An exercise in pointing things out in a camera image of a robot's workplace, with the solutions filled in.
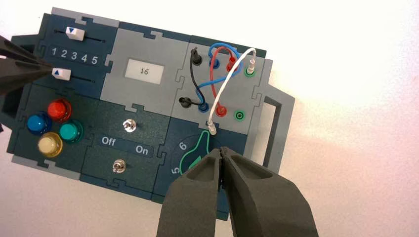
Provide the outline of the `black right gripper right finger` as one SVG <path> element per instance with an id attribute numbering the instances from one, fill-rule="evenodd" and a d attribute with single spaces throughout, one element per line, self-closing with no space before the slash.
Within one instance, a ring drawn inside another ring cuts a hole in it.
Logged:
<path id="1" fill-rule="evenodd" d="M 221 156 L 234 236 L 318 236 L 309 203 L 292 181 L 230 148 Z"/>

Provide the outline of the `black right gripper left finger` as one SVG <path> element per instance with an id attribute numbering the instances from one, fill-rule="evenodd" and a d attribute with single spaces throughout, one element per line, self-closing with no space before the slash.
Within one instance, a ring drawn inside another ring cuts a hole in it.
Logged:
<path id="1" fill-rule="evenodd" d="M 213 149 L 172 182 L 161 209 L 157 236 L 214 236 L 221 159 L 220 149 Z"/>

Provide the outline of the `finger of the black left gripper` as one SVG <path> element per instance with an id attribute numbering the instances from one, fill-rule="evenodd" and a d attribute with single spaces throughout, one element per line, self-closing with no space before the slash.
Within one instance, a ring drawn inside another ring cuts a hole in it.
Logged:
<path id="1" fill-rule="evenodd" d="M 38 58 L 15 44 L 6 39 L 5 37 L 0 37 L 0 54 L 7 58 L 14 60 L 20 60 L 28 63 L 38 63 Z"/>
<path id="2" fill-rule="evenodd" d="M 21 88 L 45 75 L 50 75 L 50 65 L 33 64 L 14 59 L 0 60 L 0 94 Z"/>

